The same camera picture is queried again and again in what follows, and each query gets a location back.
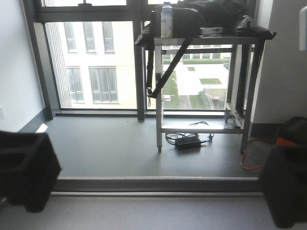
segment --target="red object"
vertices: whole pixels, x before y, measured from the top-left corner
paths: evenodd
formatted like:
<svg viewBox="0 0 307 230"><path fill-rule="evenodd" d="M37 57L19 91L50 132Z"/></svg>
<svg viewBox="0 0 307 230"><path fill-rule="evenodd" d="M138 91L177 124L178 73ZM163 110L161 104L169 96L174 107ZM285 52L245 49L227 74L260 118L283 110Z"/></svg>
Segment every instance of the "red object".
<svg viewBox="0 0 307 230"><path fill-rule="evenodd" d="M283 138L277 138L276 145L282 146L282 145L297 145L297 144Z"/></svg>

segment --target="water bottle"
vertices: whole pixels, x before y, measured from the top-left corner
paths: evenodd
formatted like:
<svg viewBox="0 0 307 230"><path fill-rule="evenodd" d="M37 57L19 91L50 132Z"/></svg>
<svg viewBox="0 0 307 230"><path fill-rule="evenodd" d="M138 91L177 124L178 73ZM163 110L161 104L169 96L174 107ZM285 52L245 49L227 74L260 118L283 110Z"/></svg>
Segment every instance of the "water bottle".
<svg viewBox="0 0 307 230"><path fill-rule="evenodd" d="M173 37L173 14L171 3L165 1L161 12L161 38Z"/></svg>

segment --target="black cable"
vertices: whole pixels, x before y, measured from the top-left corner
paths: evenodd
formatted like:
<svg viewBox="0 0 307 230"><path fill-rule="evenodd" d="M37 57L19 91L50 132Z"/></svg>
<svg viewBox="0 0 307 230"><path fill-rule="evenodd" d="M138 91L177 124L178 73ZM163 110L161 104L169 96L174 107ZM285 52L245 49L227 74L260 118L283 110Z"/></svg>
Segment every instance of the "black cable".
<svg viewBox="0 0 307 230"><path fill-rule="evenodd" d="M196 123L190 124L189 126L195 126L195 125L198 125L198 124L204 124L204 125L209 126L209 124L205 121L196 122ZM166 141L171 145L175 145L175 142L173 143L171 141L175 141L178 138L187 138L187 137L191 137L191 136L198 137L199 135L197 133L190 133L190 134L189 133L184 133L184 134L182 134L182 133L165 133ZM210 133L209 136L208 136L208 139L201 141L201 144L206 143L208 141L212 141L213 137L214 137L214 134Z"/></svg>

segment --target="electrical outlet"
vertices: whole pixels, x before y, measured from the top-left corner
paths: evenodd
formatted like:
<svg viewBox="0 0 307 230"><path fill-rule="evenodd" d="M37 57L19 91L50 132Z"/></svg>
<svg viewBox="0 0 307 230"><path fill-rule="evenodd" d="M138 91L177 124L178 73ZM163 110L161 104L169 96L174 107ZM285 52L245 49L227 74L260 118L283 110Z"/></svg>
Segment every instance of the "electrical outlet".
<svg viewBox="0 0 307 230"><path fill-rule="evenodd" d="M4 113L3 113L2 106L0 106L0 121L2 121L3 119L4 119Z"/></svg>

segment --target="power adapter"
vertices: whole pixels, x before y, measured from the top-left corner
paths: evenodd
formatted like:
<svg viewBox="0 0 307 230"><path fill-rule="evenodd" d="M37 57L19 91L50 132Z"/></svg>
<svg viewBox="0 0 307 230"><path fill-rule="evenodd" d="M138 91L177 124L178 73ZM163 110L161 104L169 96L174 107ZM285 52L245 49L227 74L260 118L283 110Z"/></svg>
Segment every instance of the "power adapter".
<svg viewBox="0 0 307 230"><path fill-rule="evenodd" d="M175 146L178 150L188 150L201 147L201 141L197 136L175 139Z"/></svg>

